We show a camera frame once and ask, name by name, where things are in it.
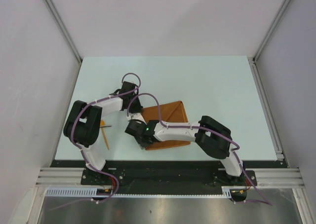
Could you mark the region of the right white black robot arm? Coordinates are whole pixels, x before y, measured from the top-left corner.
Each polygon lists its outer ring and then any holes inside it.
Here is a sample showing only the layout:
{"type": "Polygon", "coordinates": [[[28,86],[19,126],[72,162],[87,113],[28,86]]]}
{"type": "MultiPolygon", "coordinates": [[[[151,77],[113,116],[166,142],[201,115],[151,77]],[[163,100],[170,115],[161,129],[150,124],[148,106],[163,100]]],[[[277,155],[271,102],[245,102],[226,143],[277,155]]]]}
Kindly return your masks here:
{"type": "Polygon", "coordinates": [[[137,113],[129,118],[125,133],[133,136],[143,149],[167,141],[194,142],[208,156],[221,161],[231,184],[240,185],[245,180],[243,162],[236,154],[240,146],[232,140],[230,129],[209,116],[204,115],[194,123],[145,122],[137,113]]]}

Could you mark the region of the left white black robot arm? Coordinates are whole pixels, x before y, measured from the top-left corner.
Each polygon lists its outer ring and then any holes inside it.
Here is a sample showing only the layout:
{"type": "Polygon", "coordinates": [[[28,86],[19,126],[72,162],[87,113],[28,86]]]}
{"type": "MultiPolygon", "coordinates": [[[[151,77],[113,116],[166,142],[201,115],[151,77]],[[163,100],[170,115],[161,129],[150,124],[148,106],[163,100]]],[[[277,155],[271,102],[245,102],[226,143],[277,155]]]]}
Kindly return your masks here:
{"type": "Polygon", "coordinates": [[[132,99],[138,95],[139,86],[124,81],[120,89],[110,94],[105,100],[86,103],[77,100],[73,103],[66,120],[63,134],[79,148],[86,161],[86,167],[93,170],[92,179],[102,185],[108,181],[109,172],[103,167],[106,159],[96,141],[99,136],[101,118],[119,111],[129,109],[130,113],[141,113],[140,100],[132,99]]]}

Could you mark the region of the orange cloth napkin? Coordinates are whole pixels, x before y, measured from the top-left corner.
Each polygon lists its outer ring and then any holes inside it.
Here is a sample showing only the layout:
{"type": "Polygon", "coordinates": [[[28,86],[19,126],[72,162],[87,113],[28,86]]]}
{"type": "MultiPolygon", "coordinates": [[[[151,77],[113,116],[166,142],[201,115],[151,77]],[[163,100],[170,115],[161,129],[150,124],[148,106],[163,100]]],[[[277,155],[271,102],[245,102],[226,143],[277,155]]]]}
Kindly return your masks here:
{"type": "MultiPolygon", "coordinates": [[[[185,112],[182,101],[171,102],[160,105],[161,118],[165,122],[188,122],[188,118],[185,112]]],[[[150,120],[158,120],[158,106],[144,108],[141,112],[144,120],[149,122],[150,120]]],[[[190,145],[188,141],[164,141],[157,142],[149,145],[145,150],[159,150],[159,149],[170,149],[175,147],[182,147],[190,145]]]]}

